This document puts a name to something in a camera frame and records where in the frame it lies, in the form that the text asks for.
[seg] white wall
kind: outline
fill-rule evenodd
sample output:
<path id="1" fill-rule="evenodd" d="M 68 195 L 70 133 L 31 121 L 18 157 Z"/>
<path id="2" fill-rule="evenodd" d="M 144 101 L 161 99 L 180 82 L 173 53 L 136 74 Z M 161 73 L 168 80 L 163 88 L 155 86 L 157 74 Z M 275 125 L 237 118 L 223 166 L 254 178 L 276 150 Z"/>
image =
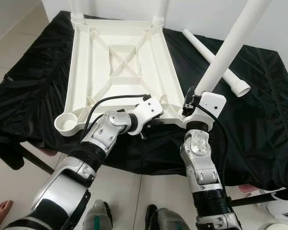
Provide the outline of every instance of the white wall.
<path id="1" fill-rule="evenodd" d="M 42 0 L 49 20 L 68 10 L 67 0 Z M 158 0 L 80 0 L 83 12 L 124 20 L 151 20 Z M 246 0 L 169 0 L 166 28 L 224 39 Z M 288 71 L 288 0 L 272 0 L 247 45 L 277 51 Z"/>
<path id="2" fill-rule="evenodd" d="M 40 0 L 0 0 L 0 39 Z"/>

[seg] shoe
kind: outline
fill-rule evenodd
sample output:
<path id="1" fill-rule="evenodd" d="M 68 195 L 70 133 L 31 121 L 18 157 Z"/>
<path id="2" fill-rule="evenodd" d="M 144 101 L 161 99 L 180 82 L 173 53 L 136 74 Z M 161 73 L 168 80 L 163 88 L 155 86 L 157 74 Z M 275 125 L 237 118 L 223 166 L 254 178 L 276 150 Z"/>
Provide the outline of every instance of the shoe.
<path id="1" fill-rule="evenodd" d="M 149 205 L 147 207 L 146 216 L 145 216 L 145 230 L 148 230 L 150 226 L 151 217 L 156 210 L 158 210 L 158 208 L 155 205 Z"/>
<path id="2" fill-rule="evenodd" d="M 96 200 L 92 208 L 88 211 L 84 219 L 84 222 L 88 221 L 89 219 L 92 219 L 96 215 L 108 216 L 110 219 L 111 225 L 113 227 L 112 214 L 111 214 L 111 210 L 110 210 L 108 203 L 102 200 Z"/>

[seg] black fabric cover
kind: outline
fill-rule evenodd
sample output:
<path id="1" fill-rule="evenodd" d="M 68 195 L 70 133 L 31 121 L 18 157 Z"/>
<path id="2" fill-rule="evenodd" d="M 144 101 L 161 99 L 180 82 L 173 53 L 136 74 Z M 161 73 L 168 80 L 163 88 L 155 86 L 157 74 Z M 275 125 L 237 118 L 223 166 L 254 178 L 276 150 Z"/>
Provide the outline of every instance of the black fabric cover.
<path id="1" fill-rule="evenodd" d="M 12 143 L 30 141 L 64 153 L 80 133 L 61 136 L 54 119 L 63 112 L 70 68 L 73 29 L 62 11 L 31 45 L 0 84 L 0 157 L 12 168 L 22 166 Z M 183 93 L 197 85 L 208 63 L 181 32 L 164 29 Z M 214 54 L 222 41 L 197 36 Z M 251 91 L 237 98 L 221 80 L 214 92 L 227 98 L 219 119 L 229 133 L 226 185 L 251 183 L 263 189 L 288 187 L 288 73 L 275 51 L 243 46 L 230 69 Z M 105 164 L 143 174 L 185 175 L 179 154 L 185 130 L 155 126 L 140 136 L 121 135 Z M 214 123 L 212 158 L 221 170 L 224 139 Z"/>

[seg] white object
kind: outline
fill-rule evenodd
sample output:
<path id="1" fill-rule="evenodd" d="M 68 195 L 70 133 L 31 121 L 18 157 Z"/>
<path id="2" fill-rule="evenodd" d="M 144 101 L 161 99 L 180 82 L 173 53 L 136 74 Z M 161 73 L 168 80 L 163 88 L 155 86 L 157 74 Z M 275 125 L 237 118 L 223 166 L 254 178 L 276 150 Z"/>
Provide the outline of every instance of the white object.
<path id="1" fill-rule="evenodd" d="M 247 35 L 259 21 L 271 0 L 248 0 L 246 6 L 231 28 L 224 43 L 208 67 L 201 81 L 195 89 L 195 95 L 200 96 L 202 92 L 212 92 L 240 51 Z"/>
<path id="2" fill-rule="evenodd" d="M 211 63 L 215 58 L 214 54 L 205 47 L 189 30 L 184 29 L 183 35 L 188 41 L 199 51 L 199 53 Z M 222 78 L 230 85 L 232 92 L 237 97 L 242 97 L 250 90 L 250 86 L 244 81 L 239 79 L 230 69 L 227 69 Z"/>
<path id="3" fill-rule="evenodd" d="M 80 0 L 69 0 L 69 5 L 71 9 L 71 22 L 74 23 L 82 23 L 84 22 L 84 16 L 81 10 L 81 1 Z"/>
<path id="4" fill-rule="evenodd" d="M 109 96 L 151 94 L 163 107 L 160 120 L 182 126 L 184 97 L 160 26 L 151 22 L 89 20 L 75 24 L 64 112 L 55 121 L 63 136 L 83 129 L 94 104 Z M 101 103 L 90 122 L 108 110 L 126 111 L 141 98 Z"/>
<path id="5" fill-rule="evenodd" d="M 59 11 L 70 11 L 66 0 L 42 0 L 49 21 Z M 81 0 L 83 13 L 104 18 L 149 21 L 156 15 L 156 0 Z M 0 28 L 6 20 L 5 1 L 0 10 Z M 224 40 L 237 15 L 242 11 L 245 0 L 172 0 L 168 1 L 166 28 L 182 31 L 188 28 L 192 33 Z M 279 53 L 288 71 L 288 0 L 274 0 L 260 20 L 253 33 L 246 39 L 246 45 L 275 50 Z"/>
<path id="6" fill-rule="evenodd" d="M 157 14 L 152 18 L 152 24 L 154 26 L 164 26 L 165 14 L 167 9 L 167 0 L 156 0 L 156 4 L 159 4 L 157 8 Z"/>
<path id="7" fill-rule="evenodd" d="M 275 191 L 267 191 L 263 189 L 258 189 L 251 192 L 251 196 L 263 195 L 263 194 L 271 194 L 271 196 L 275 199 L 273 201 L 258 203 L 258 207 L 264 211 L 265 213 L 277 218 L 278 220 L 284 220 L 288 222 L 288 200 L 282 200 L 275 196 L 275 193 L 280 190 L 284 190 L 285 188 L 281 188 Z"/>
<path id="8" fill-rule="evenodd" d="M 211 112 L 216 118 L 221 113 L 222 109 L 226 104 L 226 98 L 223 95 L 219 95 L 212 92 L 203 92 L 201 94 L 201 99 L 199 105 Z M 191 121 L 201 121 L 208 125 L 208 131 L 213 127 L 214 119 L 208 114 L 200 110 L 198 107 L 195 108 L 194 112 L 185 118 L 181 115 L 182 109 L 180 110 L 180 117 L 183 119 L 183 127 Z"/>
<path id="9" fill-rule="evenodd" d="M 268 226 L 265 230 L 288 230 L 288 225 L 286 224 L 272 224 Z"/>
<path id="10" fill-rule="evenodd" d="M 261 208 L 266 210 L 275 218 L 288 221 L 288 200 L 274 200 L 262 204 Z"/>
<path id="11" fill-rule="evenodd" d="M 130 114 L 134 114 L 138 119 L 138 127 L 133 132 L 128 132 L 130 135 L 139 134 L 143 126 L 152 120 L 154 117 L 163 113 L 163 108 L 158 99 L 152 97 L 139 104 L 135 109 L 128 111 Z"/>

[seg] white robotic arm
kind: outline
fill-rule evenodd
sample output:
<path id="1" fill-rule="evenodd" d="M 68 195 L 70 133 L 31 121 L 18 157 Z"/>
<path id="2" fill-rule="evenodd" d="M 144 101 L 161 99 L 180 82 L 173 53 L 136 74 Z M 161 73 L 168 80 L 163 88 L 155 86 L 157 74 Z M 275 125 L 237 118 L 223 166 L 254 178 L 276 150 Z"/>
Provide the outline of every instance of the white robotic arm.
<path id="1" fill-rule="evenodd" d="M 195 96 L 191 87 L 183 106 L 187 132 L 180 155 L 197 209 L 198 230 L 242 230 L 211 159 L 208 142 L 208 131 L 225 103 L 225 97 L 211 92 Z"/>
<path id="2" fill-rule="evenodd" d="M 162 106 L 155 98 L 145 100 L 128 113 L 106 112 L 43 185 L 31 212 L 5 229 L 73 229 L 90 199 L 88 188 L 116 143 L 117 136 L 126 132 L 139 134 L 145 124 L 162 113 Z"/>

